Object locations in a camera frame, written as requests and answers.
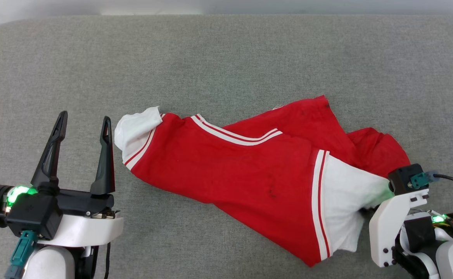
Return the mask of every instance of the white wall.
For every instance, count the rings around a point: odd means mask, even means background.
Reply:
[[[81,14],[453,14],[453,0],[0,0],[0,24]]]

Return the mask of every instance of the gray fabric surface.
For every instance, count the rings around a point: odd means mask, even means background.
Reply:
[[[159,105],[226,125],[321,94],[346,131],[390,133],[412,162],[453,176],[453,16],[89,16],[0,26],[0,184],[30,181],[61,110],[60,186],[87,190],[104,115],[115,127]],[[310,269],[214,206],[144,184],[120,156],[115,208],[126,220],[111,278],[406,275],[374,265],[366,227],[357,253]],[[425,208],[453,212],[453,183],[430,196]],[[0,277],[16,241],[0,229]]]

